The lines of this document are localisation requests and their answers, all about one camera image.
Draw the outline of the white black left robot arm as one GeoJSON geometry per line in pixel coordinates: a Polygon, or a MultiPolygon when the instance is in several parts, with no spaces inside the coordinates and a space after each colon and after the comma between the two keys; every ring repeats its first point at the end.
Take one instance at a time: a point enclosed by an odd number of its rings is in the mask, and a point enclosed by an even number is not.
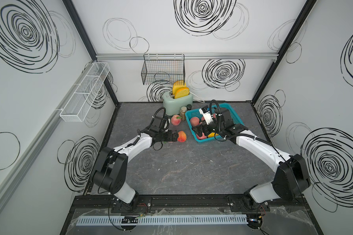
{"type": "Polygon", "coordinates": [[[126,182],[128,163],[142,151],[155,143],[176,142],[178,131],[139,132],[128,142],[114,147],[103,148],[94,163],[89,182],[103,188],[126,204],[131,204],[136,197],[136,190],[126,182]]]}

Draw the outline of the yellow peach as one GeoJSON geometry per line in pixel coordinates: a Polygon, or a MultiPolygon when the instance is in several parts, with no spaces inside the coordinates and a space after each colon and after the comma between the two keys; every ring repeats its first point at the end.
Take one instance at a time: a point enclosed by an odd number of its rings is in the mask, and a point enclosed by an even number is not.
{"type": "Polygon", "coordinates": [[[219,136],[219,134],[217,134],[217,133],[210,133],[207,137],[208,138],[214,138],[214,137],[216,137],[216,136],[219,136]]]}

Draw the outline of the orange wrinkled peach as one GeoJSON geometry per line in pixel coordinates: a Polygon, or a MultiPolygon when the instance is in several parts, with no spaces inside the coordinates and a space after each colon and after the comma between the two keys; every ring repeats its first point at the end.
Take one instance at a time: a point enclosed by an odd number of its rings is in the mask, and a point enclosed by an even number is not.
{"type": "Polygon", "coordinates": [[[185,141],[187,140],[187,135],[184,131],[179,131],[178,132],[178,138],[177,138],[177,141],[178,142],[181,142],[181,143],[184,143],[185,141]]]}

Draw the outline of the pink peach pile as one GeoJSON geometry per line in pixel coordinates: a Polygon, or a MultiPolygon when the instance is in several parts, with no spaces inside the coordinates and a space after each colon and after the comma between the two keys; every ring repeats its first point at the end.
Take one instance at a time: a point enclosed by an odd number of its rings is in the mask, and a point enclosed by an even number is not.
{"type": "Polygon", "coordinates": [[[204,133],[202,133],[201,136],[196,135],[196,138],[197,138],[198,140],[204,140],[204,139],[207,139],[207,136],[206,136],[204,133]]]}

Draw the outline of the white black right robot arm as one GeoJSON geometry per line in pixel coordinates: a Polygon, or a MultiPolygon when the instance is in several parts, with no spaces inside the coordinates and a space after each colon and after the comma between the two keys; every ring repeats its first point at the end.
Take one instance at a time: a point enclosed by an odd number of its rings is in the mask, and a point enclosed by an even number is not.
{"type": "Polygon", "coordinates": [[[263,161],[274,173],[274,179],[262,185],[256,185],[244,193],[243,203],[248,210],[255,210],[262,203],[274,199],[292,202],[311,185],[308,167],[299,154],[291,155],[275,148],[270,142],[257,137],[243,124],[228,125],[205,121],[192,127],[192,131],[201,137],[214,133],[248,150],[263,161]]]}

